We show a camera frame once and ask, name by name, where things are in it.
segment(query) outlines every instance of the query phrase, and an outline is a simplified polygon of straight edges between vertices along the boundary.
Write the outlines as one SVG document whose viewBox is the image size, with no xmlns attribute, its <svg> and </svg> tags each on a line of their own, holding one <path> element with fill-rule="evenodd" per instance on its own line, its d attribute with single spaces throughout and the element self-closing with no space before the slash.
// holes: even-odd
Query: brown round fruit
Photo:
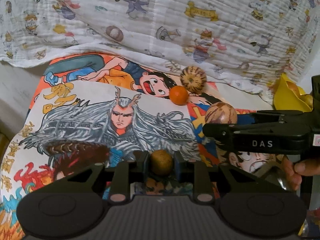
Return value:
<svg viewBox="0 0 320 240">
<path fill-rule="evenodd" d="M 237 123 L 236 110 L 229 104 L 218 102 L 210 106 L 205 113 L 206 123 Z"/>
<path fill-rule="evenodd" d="M 173 158 L 166 150 L 156 150 L 150 156 L 151 171 L 159 176 L 167 176 L 173 169 Z"/>
<path fill-rule="evenodd" d="M 207 82 L 207 75 L 203 69 L 189 66 L 182 71 L 180 81 L 188 91 L 199 94 Z"/>
</svg>

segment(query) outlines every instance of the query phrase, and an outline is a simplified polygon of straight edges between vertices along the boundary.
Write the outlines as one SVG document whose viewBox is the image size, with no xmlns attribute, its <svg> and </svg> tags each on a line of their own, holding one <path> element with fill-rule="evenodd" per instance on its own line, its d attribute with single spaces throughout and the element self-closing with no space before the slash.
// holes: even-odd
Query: cartoon boy face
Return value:
<svg viewBox="0 0 320 240">
<path fill-rule="evenodd" d="M 164 84 L 163 78 L 156 75 L 148 75 L 148 72 L 143 72 L 140 78 L 140 86 L 147 95 L 156 97 L 169 96 L 169 89 Z"/>
<path fill-rule="evenodd" d="M 263 164 L 271 161 L 276 161 L 276 157 L 273 154 L 265 153 L 251 153 L 251 152 L 239 152 L 240 162 L 235 153 L 229 154 L 229 161 L 232 165 L 240 167 L 242 170 L 252 173 L 260 168 Z"/>
<path fill-rule="evenodd" d="M 132 123 L 133 108 L 116 105 L 111 111 L 111 121 L 117 129 L 124 129 Z"/>
</svg>

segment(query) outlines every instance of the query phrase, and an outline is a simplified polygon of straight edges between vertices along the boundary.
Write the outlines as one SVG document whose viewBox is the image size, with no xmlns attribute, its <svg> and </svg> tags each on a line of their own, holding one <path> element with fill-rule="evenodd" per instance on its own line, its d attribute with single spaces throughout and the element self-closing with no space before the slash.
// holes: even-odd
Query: blue sneaker drawing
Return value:
<svg viewBox="0 0 320 240">
<path fill-rule="evenodd" d="M 51 71 L 48 72 L 45 76 L 44 76 L 44 82 L 50 84 L 50 86 L 55 86 L 58 82 L 58 76 L 55 76 Z"/>
</svg>

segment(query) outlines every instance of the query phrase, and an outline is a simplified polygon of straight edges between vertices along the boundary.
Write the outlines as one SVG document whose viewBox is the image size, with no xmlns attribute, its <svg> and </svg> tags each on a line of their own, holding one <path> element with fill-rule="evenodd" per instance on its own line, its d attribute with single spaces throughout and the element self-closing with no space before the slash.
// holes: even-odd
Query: yellow calligraphy text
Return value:
<svg viewBox="0 0 320 240">
<path fill-rule="evenodd" d="M 2 175 L 1 176 L 1 189 L 3 189 L 3 186 L 5 186 L 7 192 L 9 192 L 10 189 L 12 189 L 12 184 L 10 182 L 10 178 L 7 176 Z"/>
<path fill-rule="evenodd" d="M 6 156 L 5 158 L 3 158 L 1 171 L 6 171 L 7 173 L 10 173 L 13 163 L 14 159 L 9 159 L 8 156 Z"/>
<path fill-rule="evenodd" d="M 55 97 L 58 97 L 57 100 L 54 102 L 54 104 L 46 104 L 43 106 L 42 112 L 44 114 L 51 111 L 53 108 L 56 108 L 58 106 L 63 106 L 65 103 L 73 101 L 77 95 L 70 95 L 68 94 L 73 89 L 74 85 L 72 83 L 65 83 L 65 84 L 59 84 L 51 88 L 51 94 L 49 95 L 43 95 L 44 99 L 53 99 Z"/>
<path fill-rule="evenodd" d="M 186 11 L 184 12 L 185 15 L 188 17 L 194 18 L 202 17 L 202 18 L 209 18 L 212 22 L 218 21 L 218 15 L 215 10 L 205 10 L 198 7 L 195 7 L 195 3 L 192 1 L 188 2 L 188 6 Z"/>
<path fill-rule="evenodd" d="M 193 107 L 193 110 L 196 113 L 197 118 L 195 120 L 192 121 L 193 126 L 197 129 L 199 127 L 199 125 L 205 125 L 205 120 L 204 120 L 204 116 L 202 116 L 200 114 L 199 108 L 198 107 Z M 199 134 L 200 138 L 204 137 L 203 132 L 201 131 Z"/>
<path fill-rule="evenodd" d="M 8 153 L 8 156 L 15 157 L 16 152 L 20 150 L 20 148 L 18 147 L 19 145 L 18 140 L 17 142 L 11 142 L 11 144 L 12 145 L 9 145 L 10 152 Z"/>
<path fill-rule="evenodd" d="M 34 127 L 32 122 L 29 122 L 29 124 L 25 124 L 23 129 L 21 130 L 22 134 L 21 135 L 23 138 L 27 138 L 29 134 L 32 132 L 32 128 Z"/>
</svg>

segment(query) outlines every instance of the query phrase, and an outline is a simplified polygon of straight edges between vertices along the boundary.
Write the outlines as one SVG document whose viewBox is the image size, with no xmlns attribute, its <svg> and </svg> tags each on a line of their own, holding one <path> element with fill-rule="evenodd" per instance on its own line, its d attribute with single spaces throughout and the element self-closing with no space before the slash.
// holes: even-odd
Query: small orange fruit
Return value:
<svg viewBox="0 0 320 240">
<path fill-rule="evenodd" d="M 172 103 L 178 106 L 184 106 L 188 101 L 189 94 L 183 86 L 174 86 L 170 89 L 169 98 Z"/>
</svg>

